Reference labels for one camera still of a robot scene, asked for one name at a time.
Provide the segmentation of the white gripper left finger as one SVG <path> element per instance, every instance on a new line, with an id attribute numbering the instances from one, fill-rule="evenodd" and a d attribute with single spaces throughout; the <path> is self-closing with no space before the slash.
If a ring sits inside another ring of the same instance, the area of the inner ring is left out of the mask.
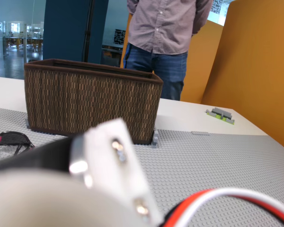
<path id="1" fill-rule="evenodd" d="M 48 171 L 0 171 L 0 227 L 132 227 L 134 213 Z"/>

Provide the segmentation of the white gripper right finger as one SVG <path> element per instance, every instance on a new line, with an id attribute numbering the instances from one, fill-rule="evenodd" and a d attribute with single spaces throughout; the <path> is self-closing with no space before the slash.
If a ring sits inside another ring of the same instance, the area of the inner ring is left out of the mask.
<path id="1" fill-rule="evenodd" d="M 163 222 L 122 119 L 101 123 L 73 139 L 69 173 L 89 189 L 93 223 L 157 227 Z"/>

